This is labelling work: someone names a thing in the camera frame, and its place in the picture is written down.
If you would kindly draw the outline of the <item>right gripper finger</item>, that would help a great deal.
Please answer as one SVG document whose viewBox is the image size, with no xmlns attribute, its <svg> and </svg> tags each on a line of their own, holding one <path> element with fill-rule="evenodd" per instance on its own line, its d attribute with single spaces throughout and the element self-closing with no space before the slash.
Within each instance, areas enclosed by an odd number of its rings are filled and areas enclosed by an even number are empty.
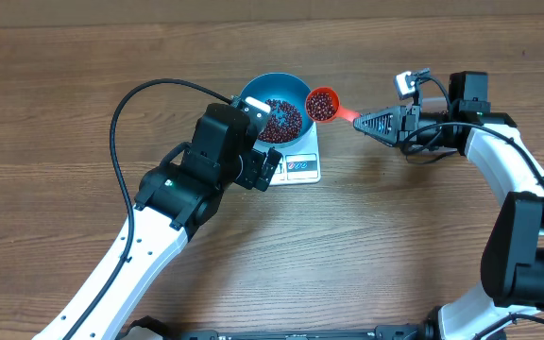
<svg viewBox="0 0 544 340">
<path fill-rule="evenodd" d="M 398 135 L 395 130 L 386 127 L 368 127 L 368 126 L 357 126 L 354 128 L 363 133 L 365 136 L 368 136 L 377 142 L 382 143 L 386 146 L 396 146 L 398 143 Z"/>
<path fill-rule="evenodd" d="M 376 112 L 362 114 L 353 122 L 358 130 L 393 130 L 400 116 L 400 106 L 388 107 Z"/>
</svg>

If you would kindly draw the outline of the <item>red scoop with blue handle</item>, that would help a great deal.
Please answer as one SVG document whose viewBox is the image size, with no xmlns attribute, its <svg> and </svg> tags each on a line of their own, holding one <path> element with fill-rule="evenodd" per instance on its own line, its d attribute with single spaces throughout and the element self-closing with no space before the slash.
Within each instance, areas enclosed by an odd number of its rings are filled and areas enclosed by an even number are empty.
<svg viewBox="0 0 544 340">
<path fill-rule="evenodd" d="M 344 108 L 336 91 L 330 87 L 319 87 L 312 90 L 305 101 L 308 116 L 318 123 L 330 123 L 335 119 L 344 119 L 353 123 L 361 114 L 355 110 Z"/>
</svg>

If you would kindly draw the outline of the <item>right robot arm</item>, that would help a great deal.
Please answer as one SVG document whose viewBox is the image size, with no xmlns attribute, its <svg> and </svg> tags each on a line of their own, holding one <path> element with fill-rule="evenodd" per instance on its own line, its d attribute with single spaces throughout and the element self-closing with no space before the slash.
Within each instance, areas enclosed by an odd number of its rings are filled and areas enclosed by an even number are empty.
<svg viewBox="0 0 544 340">
<path fill-rule="evenodd" d="M 501 210 L 480 264 L 480 280 L 454 302 L 436 307 L 418 325 L 380 325 L 376 339 L 503 339 L 504 329 L 526 320 L 544 325 L 544 170 L 527 150 L 517 124 L 494 112 L 488 75 L 463 71 L 441 89 L 446 108 L 422 109 L 428 70 L 396 76 L 400 99 L 376 113 L 357 114 L 353 127 L 399 148 L 405 157 L 424 150 L 460 154 L 484 176 Z"/>
</svg>

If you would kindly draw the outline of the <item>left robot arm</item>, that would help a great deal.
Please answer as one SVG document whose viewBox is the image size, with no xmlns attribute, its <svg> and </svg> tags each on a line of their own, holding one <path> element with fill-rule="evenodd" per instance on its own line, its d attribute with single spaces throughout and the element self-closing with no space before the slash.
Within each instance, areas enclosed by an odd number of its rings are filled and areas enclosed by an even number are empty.
<svg viewBox="0 0 544 340">
<path fill-rule="evenodd" d="M 152 282 L 217 213 L 232 183 L 268 188 L 281 154 L 254 145 L 270 116 L 270 107 L 252 97 L 209 105 L 192 140 L 143 176 L 110 249 L 38 338 L 115 338 Z"/>
</svg>

